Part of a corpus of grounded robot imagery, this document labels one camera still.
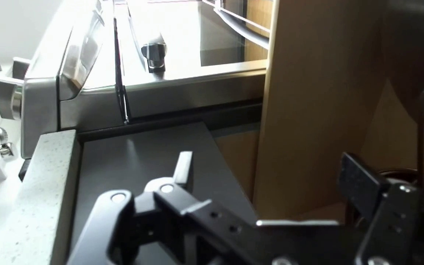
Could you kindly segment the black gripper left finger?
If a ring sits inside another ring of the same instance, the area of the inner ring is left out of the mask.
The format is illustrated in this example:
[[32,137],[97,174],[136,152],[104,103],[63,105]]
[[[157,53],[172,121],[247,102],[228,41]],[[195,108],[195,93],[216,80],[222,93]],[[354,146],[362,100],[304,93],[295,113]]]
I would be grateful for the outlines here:
[[67,265],[130,265],[148,243],[160,243],[179,264],[254,265],[250,227],[188,193],[191,162],[192,153],[181,152],[173,174],[150,180],[136,197],[128,190],[98,196]]

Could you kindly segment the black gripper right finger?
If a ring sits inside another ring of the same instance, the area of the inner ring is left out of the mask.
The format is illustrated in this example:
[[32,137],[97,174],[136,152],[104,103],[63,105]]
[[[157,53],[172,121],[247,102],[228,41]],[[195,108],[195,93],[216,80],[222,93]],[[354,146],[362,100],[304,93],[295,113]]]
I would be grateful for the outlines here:
[[357,156],[342,153],[337,178],[347,202],[368,224],[356,265],[424,265],[424,191],[388,181]]

